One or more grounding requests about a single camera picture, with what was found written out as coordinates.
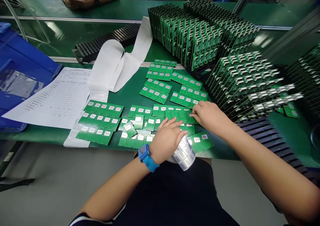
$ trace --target metal frame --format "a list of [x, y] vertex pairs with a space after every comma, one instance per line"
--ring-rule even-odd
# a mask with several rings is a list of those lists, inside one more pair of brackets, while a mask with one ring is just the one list
[[300, 43], [306, 36], [316, 33], [320, 29], [320, 5], [298, 22], [290, 31], [284, 34], [263, 54], [262, 58], [275, 60], [285, 51]]

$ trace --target hand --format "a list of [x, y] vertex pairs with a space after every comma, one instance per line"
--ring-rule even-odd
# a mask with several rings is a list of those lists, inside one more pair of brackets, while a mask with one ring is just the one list
[[172, 156], [188, 131], [180, 131], [182, 121], [176, 122], [177, 118], [166, 118], [159, 126], [158, 132], [150, 144], [150, 153], [156, 164], [161, 164]]
[[221, 138], [230, 135], [235, 128], [239, 128], [215, 103], [209, 101], [200, 101], [199, 104], [194, 105], [192, 117], [202, 127]]
[[88, 9], [94, 6], [94, 0], [74, 0], [79, 8]]

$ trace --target dark clothing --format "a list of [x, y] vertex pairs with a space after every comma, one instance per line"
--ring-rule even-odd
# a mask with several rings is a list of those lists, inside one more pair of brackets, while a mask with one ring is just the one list
[[[102, 226], [86, 214], [72, 226]], [[182, 171], [178, 164], [165, 161], [149, 173], [130, 196], [113, 225], [238, 225], [221, 207], [211, 166], [196, 158]]]

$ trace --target paper document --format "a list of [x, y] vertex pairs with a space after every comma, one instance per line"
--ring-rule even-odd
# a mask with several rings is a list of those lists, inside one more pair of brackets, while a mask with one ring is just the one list
[[45, 88], [3, 115], [40, 126], [72, 129], [88, 96], [91, 69], [65, 67]]

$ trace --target blue plastic bin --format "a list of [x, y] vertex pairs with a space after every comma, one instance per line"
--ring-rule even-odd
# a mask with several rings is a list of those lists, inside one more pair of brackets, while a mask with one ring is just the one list
[[[0, 116], [47, 86], [61, 66], [20, 37], [11, 24], [0, 22]], [[0, 117], [2, 133], [26, 126]]]

